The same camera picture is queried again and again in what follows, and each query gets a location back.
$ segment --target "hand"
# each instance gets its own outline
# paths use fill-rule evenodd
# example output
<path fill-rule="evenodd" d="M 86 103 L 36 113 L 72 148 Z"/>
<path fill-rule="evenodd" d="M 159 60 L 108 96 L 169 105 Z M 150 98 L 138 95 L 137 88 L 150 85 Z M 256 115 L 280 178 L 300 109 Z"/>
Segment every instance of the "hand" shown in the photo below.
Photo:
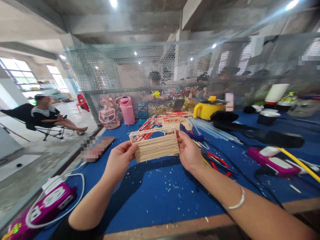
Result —
<path fill-rule="evenodd" d="M 177 131 L 180 150 L 180 161 L 184 168 L 194 175 L 199 169 L 206 167 L 201 152 L 194 141 L 184 132 Z"/>
<path fill-rule="evenodd" d="M 137 147 L 137 144 L 131 145 L 131 142 L 127 141 L 112 149 L 103 175 L 111 176 L 120 182 L 129 168 L 129 163 L 136 158 L 134 153 Z"/>

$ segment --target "table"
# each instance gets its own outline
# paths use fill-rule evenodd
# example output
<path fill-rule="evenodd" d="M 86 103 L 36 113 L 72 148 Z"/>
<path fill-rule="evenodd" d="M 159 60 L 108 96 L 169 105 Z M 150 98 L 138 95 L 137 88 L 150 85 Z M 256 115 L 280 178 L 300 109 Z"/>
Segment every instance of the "table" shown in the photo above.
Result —
<path fill-rule="evenodd" d="M 240 123 L 258 128 L 268 128 L 256 123 L 258 118 L 256 114 L 247 115 L 239 112 L 239 115 L 238 121 Z M 290 149 L 289 151 L 298 158 L 316 163 L 318 157 L 316 146 L 320 143 L 317 137 L 318 133 L 286 122 L 298 126 L 302 124 L 292 120 L 279 119 L 270 129 L 303 135 L 306 139 L 305 145 L 300 149 Z M 319 128 L 312 124 L 305 124 L 305 126 Z M 113 145 L 118 145 L 129 139 L 127 133 L 138 128 L 137 124 L 133 126 L 122 125 L 117 129 L 106 131 L 104 135 L 117 137 Z M 231 141 L 212 138 L 205 132 L 202 134 L 209 142 L 225 152 L 247 176 L 254 180 L 253 173 L 260 166 L 245 154 L 244 148 Z M 241 135 L 239 138 L 249 144 L 262 145 Z M 84 168 L 75 171 L 80 171 L 85 175 L 85 194 L 103 174 L 111 148 L 98 162 L 87 164 Z M 218 151 L 212 149 L 210 151 L 226 160 Z M 261 195 L 241 175 L 233 179 Z M 290 213 L 320 208 L 320 186 L 309 175 L 293 177 L 291 180 L 263 176 L 261 180 L 282 203 L 285 203 L 284 206 Z M 77 185 L 79 187 L 77 193 L 79 194 L 81 191 L 79 178 L 70 178 L 68 184 L 70 186 Z M 199 193 L 195 192 L 192 176 L 184 171 L 178 157 L 165 157 L 140 164 L 136 164 L 135 161 L 130 163 L 128 174 L 111 198 L 99 225 L 99 231 L 107 234 L 106 239 L 127 239 L 128 236 L 130 239 L 150 239 L 232 224 L 234 223 L 226 215 L 225 210 L 203 187 L 200 188 Z M 56 225 L 43 229 L 35 239 L 47 239 L 55 228 Z"/>

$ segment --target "metal mesh fence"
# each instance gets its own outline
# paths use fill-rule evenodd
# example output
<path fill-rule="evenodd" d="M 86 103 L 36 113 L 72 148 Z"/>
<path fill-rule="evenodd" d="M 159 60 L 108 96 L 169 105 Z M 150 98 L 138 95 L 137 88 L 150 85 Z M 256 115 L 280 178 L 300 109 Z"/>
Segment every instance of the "metal mesh fence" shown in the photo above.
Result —
<path fill-rule="evenodd" d="M 224 99 L 226 92 L 234 93 L 235 108 L 240 109 L 262 101 L 274 83 L 290 83 L 288 91 L 315 90 L 319 39 L 319 33 L 266 37 L 255 57 L 250 38 L 216 46 L 214 40 L 85 45 L 65 54 L 100 123 L 99 101 L 107 97 L 130 96 L 139 119 L 137 107 L 148 106 L 149 115 L 184 111 L 210 95 Z M 115 108 L 121 117 L 119 106 Z"/>

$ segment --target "ceiling light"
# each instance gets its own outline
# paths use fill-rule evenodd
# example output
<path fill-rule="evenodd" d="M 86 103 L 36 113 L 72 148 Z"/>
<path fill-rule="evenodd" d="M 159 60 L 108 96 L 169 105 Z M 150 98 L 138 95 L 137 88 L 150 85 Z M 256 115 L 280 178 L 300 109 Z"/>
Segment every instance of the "ceiling light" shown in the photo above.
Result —
<path fill-rule="evenodd" d="M 291 8 L 294 8 L 298 4 L 299 0 L 293 0 L 286 6 L 286 11 L 290 10 Z"/>
<path fill-rule="evenodd" d="M 110 4 L 113 8 L 116 8 L 118 6 L 117 0 L 110 0 Z"/>

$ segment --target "woman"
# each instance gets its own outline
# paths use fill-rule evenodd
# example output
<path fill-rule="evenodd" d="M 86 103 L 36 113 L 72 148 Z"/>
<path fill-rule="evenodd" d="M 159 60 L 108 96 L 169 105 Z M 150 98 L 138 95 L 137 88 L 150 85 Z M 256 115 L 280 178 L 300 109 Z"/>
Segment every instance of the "woman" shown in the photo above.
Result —
<path fill-rule="evenodd" d="M 221 203 L 251 239 L 316 240 L 319 235 L 279 206 L 241 187 L 237 182 L 207 166 L 198 146 L 187 134 L 177 131 L 180 161 Z M 94 239 L 113 192 L 135 156 L 137 145 L 124 142 L 111 150 L 100 181 L 64 220 L 51 240 Z"/>
<path fill-rule="evenodd" d="M 37 105 L 31 110 L 31 115 L 38 121 L 45 123 L 45 127 L 64 126 L 65 128 L 76 130 L 78 135 L 83 135 L 88 129 L 78 128 L 69 119 L 64 119 L 60 112 L 50 105 L 50 97 L 46 95 L 36 95 L 34 99 Z"/>

